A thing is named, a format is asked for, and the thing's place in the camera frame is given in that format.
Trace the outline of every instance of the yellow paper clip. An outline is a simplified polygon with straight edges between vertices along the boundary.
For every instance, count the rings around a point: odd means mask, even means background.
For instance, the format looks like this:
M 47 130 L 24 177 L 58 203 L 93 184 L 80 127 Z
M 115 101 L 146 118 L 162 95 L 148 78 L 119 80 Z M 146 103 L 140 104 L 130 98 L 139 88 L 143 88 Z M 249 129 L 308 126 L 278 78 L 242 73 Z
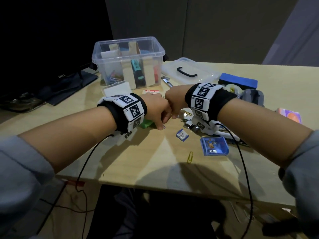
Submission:
M 187 163 L 190 164 L 192 160 L 193 160 L 193 152 L 191 151 L 188 155 Z
M 186 114 L 189 115 L 189 116 L 192 116 L 192 115 L 193 115 L 192 113 L 186 112 L 186 111 L 184 111 L 184 113 L 186 113 Z

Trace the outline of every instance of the black wristband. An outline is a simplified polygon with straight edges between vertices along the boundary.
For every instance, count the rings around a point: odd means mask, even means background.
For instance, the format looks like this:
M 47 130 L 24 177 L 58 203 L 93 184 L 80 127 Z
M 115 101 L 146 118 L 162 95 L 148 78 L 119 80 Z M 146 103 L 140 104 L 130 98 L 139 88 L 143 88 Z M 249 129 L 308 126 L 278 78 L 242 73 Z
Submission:
M 191 107 L 191 100 L 192 100 L 193 92 L 195 91 L 195 89 L 197 88 L 197 86 L 199 84 L 200 83 L 193 85 L 185 95 L 185 101 L 186 101 L 188 107 Z M 229 102 L 231 99 L 236 98 L 236 97 L 237 97 L 236 94 L 229 92 L 229 91 L 226 91 L 224 89 L 217 90 L 209 102 L 209 109 L 207 111 L 208 116 L 209 116 L 209 120 L 217 121 L 218 113 L 223 108 L 223 106 L 227 102 Z
M 144 115 L 146 115 L 147 106 L 146 106 L 144 100 L 140 96 L 138 96 L 134 93 L 130 93 L 130 95 L 134 96 L 135 98 L 138 99 L 139 102 L 141 102 L 142 107 L 144 109 Z M 117 126 L 116 131 L 120 131 L 122 133 L 128 133 L 127 127 L 128 127 L 129 121 L 126 118 L 126 116 L 124 114 L 124 109 L 122 107 L 119 107 L 118 105 L 116 105 L 112 101 L 104 101 L 104 100 L 100 104 L 98 104 L 98 106 L 105 106 L 112 113 L 112 116 L 113 116 L 115 123 L 116 123 L 116 126 Z

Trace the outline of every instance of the green object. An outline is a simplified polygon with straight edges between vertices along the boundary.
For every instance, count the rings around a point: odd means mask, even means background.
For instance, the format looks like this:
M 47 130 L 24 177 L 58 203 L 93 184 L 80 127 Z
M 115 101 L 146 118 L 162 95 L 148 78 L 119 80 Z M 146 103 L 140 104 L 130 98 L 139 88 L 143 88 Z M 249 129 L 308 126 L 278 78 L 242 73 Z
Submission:
M 152 122 L 151 120 L 144 119 L 143 122 L 139 126 L 143 129 L 145 129 L 145 128 L 149 127 L 150 125 L 152 125 L 153 123 L 154 122 Z

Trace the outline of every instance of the table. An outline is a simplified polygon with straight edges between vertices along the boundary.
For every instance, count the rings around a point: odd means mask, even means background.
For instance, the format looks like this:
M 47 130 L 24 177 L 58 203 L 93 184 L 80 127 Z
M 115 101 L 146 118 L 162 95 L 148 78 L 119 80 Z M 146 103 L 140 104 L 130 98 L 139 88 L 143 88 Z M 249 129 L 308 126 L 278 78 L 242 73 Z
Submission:
M 265 107 L 297 111 L 302 122 L 318 129 L 319 68 L 269 66 L 248 64 L 205 63 L 237 76 L 258 80 L 258 89 L 265 95 Z M 162 91 L 168 86 L 162 82 Z M 97 80 L 75 93 L 56 107 L 50 104 L 26 114 L 15 115 L 0 124 L 0 136 L 19 134 L 38 125 L 96 106 L 102 96 Z M 131 142 L 113 146 L 113 138 L 104 140 L 94 151 L 84 169 L 82 180 L 103 184 L 171 191 L 217 199 L 247 201 L 247 183 L 236 147 L 230 146 L 227 157 L 205 157 L 200 137 L 187 131 L 189 138 L 182 142 L 175 135 L 182 128 L 179 120 L 169 120 L 166 129 L 139 128 Z M 294 198 L 283 188 L 277 176 L 278 166 L 250 148 L 241 147 L 255 201 L 294 206 Z M 189 152 L 193 161 L 187 164 Z M 76 179 L 89 152 L 58 173 L 58 177 Z

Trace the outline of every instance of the container rim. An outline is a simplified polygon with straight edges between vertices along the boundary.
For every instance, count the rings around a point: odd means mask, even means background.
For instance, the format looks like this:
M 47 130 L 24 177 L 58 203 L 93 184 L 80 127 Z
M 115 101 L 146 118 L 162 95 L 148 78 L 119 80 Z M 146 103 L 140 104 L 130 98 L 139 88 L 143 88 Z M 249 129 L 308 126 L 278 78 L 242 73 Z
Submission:
M 157 52 L 150 52 L 150 53 L 144 53 L 144 54 L 133 54 L 133 55 L 126 55 L 126 56 L 121 56 L 121 57 L 112 57 L 112 58 L 106 58 L 106 59 L 101 59 L 97 57 L 97 53 L 95 50 L 97 49 L 97 46 L 100 44 L 113 44 L 113 43 L 122 43 L 122 42 L 131 42 L 131 41 L 139 41 L 139 40 L 153 40 L 154 44 L 157 44 L 159 47 L 159 51 Z M 131 39 L 120 39 L 120 40 L 106 40 L 106 41 L 98 41 L 94 44 L 94 49 L 93 49 L 93 54 L 92 54 L 92 62 L 94 64 L 102 64 L 106 62 L 120 62 L 122 60 L 132 60 L 132 59 L 141 59 L 143 57 L 159 57 L 159 56 L 164 56 L 165 55 L 165 50 L 162 47 L 162 45 L 158 42 L 158 40 L 153 37 L 153 36 L 148 36 L 148 37 L 140 37 L 140 38 L 131 38 Z

